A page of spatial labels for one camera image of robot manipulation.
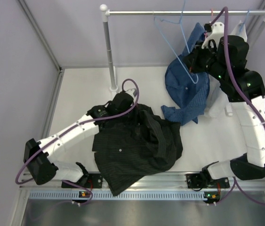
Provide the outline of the black pinstripe shirt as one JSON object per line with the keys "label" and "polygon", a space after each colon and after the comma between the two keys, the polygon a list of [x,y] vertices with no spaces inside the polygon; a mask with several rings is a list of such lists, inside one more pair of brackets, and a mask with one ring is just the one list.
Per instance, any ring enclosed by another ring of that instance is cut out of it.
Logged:
{"label": "black pinstripe shirt", "polygon": [[133,112],[105,123],[92,151],[102,177],[117,196],[147,175],[165,172],[182,156],[180,123],[138,104]]}

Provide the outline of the light blue wire hanger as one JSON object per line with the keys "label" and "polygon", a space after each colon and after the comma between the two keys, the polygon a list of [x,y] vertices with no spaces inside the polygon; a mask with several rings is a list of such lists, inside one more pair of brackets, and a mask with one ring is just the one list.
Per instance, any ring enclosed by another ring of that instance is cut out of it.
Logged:
{"label": "light blue wire hanger", "polygon": [[[186,65],[184,65],[182,59],[179,58],[179,56],[183,53],[184,48],[186,48],[187,53],[191,52],[183,28],[183,10],[185,9],[186,2],[186,0],[182,1],[182,7],[180,9],[181,13],[179,13],[179,15],[175,19],[170,19],[170,16],[154,16],[153,24],[157,28],[159,34],[161,35],[171,52],[174,54],[175,59],[178,61],[179,65],[182,66],[183,72],[186,73],[187,78],[192,84],[197,84],[199,81],[198,75],[188,72]],[[170,26],[171,28],[175,29],[174,35],[177,36],[177,43],[175,45],[173,45],[174,38],[169,40],[170,34],[165,33],[166,26]]]}

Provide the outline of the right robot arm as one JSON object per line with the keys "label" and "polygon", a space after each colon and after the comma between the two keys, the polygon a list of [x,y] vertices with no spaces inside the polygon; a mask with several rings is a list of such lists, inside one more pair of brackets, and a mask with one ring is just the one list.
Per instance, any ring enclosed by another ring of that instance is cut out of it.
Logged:
{"label": "right robot arm", "polygon": [[246,68],[249,45],[242,37],[228,36],[228,55],[235,82],[227,70],[224,38],[219,43],[209,40],[206,47],[202,45],[202,41],[197,41],[191,53],[184,57],[184,63],[191,72],[205,72],[219,81],[239,119],[247,150],[238,158],[202,168],[201,182],[211,187],[221,178],[265,178],[265,87],[261,75]]}

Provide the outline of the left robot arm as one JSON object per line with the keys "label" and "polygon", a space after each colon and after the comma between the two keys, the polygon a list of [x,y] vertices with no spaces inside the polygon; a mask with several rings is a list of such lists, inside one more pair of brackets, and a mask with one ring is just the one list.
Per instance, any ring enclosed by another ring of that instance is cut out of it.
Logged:
{"label": "left robot arm", "polygon": [[88,172],[79,163],[59,161],[58,158],[87,137],[98,134],[108,122],[122,118],[136,106],[138,91],[129,89],[115,95],[104,105],[96,105],[80,119],[62,131],[36,141],[30,139],[25,144],[24,163],[37,185],[51,180],[67,180],[78,188],[88,183]]}

